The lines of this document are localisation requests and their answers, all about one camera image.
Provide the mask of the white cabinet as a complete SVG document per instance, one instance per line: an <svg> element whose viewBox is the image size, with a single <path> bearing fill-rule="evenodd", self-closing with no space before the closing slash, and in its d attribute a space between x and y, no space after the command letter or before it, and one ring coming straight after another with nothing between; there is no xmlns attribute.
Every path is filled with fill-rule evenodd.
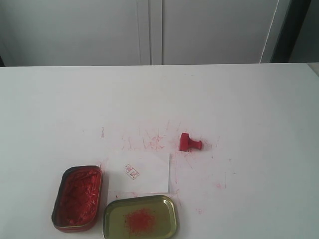
<svg viewBox="0 0 319 239"><path fill-rule="evenodd" d="M268 63L288 0L3 0L7 66Z"/></svg>

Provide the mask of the white paper sheet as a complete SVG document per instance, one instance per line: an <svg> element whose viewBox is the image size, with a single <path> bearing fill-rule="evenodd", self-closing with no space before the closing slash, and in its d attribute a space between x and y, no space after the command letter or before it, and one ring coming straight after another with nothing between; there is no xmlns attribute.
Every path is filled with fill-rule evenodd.
<svg viewBox="0 0 319 239"><path fill-rule="evenodd" d="M167 152L121 151L108 156L109 190L167 193L170 155Z"/></svg>

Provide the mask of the red stamp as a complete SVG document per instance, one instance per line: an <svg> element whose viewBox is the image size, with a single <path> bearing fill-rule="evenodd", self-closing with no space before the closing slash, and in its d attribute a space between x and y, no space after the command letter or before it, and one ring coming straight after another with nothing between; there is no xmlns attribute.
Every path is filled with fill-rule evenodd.
<svg viewBox="0 0 319 239"><path fill-rule="evenodd" d="M194 141L189 137L188 133L183 132L180 136L179 141L179 150L180 151L189 151L190 149L202 150L203 143L202 141Z"/></svg>

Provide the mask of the dark vertical post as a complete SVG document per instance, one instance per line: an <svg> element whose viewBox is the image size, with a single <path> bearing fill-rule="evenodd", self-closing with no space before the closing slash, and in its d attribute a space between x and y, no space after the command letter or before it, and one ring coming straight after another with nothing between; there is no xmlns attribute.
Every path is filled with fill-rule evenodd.
<svg viewBox="0 0 319 239"><path fill-rule="evenodd" d="M271 57L271 63L289 62L311 2L311 0L290 1Z"/></svg>

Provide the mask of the gold tin lid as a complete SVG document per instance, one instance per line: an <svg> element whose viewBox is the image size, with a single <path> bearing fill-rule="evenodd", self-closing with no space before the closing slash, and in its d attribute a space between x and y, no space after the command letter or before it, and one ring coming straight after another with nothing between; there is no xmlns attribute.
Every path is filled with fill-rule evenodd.
<svg viewBox="0 0 319 239"><path fill-rule="evenodd" d="M104 211L105 239L169 239L177 229L175 204L165 195L115 200Z"/></svg>

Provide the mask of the red ink paste tin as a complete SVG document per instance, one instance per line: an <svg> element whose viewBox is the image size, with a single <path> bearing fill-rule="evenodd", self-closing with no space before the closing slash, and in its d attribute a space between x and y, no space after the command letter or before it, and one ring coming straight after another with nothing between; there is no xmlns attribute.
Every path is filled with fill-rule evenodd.
<svg viewBox="0 0 319 239"><path fill-rule="evenodd" d="M54 227L64 233L91 229L97 220L102 184L103 173L99 166L67 169L62 175L51 216Z"/></svg>

